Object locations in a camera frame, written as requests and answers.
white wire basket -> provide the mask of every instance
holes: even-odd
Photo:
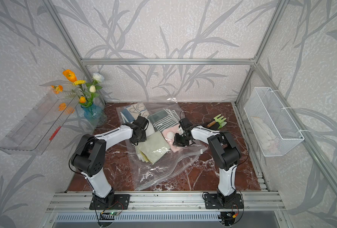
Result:
[[[255,87],[244,111],[265,157],[283,156],[304,140],[270,87]]]

blue glass vase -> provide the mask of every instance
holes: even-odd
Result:
[[[107,122],[107,116],[103,109],[94,103],[89,107],[81,106],[84,110],[84,117],[93,125],[101,126]]]

acrylic shelf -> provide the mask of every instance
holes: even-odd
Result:
[[[50,91],[0,141],[0,150],[7,154],[41,155],[78,102],[75,93]]]

white tulip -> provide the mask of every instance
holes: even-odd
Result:
[[[95,72],[95,73],[93,73],[93,79],[97,80],[98,82],[103,82],[104,76]]]
[[[91,93],[95,93],[95,92],[96,92],[95,86],[94,86],[94,85],[91,85],[90,88],[89,88],[89,91],[90,91]]]

red marble surface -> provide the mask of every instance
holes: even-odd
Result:
[[[120,126],[117,107],[126,106],[129,103],[108,103],[105,113],[108,121],[103,126],[98,127],[94,134],[100,134]],[[231,131],[237,144],[242,149],[241,162],[245,161],[248,151],[245,142],[241,137],[237,119],[231,103],[179,103],[182,110],[186,112],[186,117],[193,124],[202,124],[212,120],[218,114],[225,116],[227,125],[222,131]],[[130,162],[127,154],[125,142],[121,142],[111,147],[106,153],[104,163],[104,173],[108,182],[116,191],[133,191],[132,174]],[[166,181],[151,186],[146,191],[170,190],[170,191],[216,191],[219,184],[219,169],[215,165],[210,149],[206,150],[199,159],[191,166]],[[235,173],[235,186],[239,190],[260,190],[256,174],[254,172],[250,157],[243,164],[237,167]],[[84,178],[75,174],[68,191],[91,191],[89,184]]]

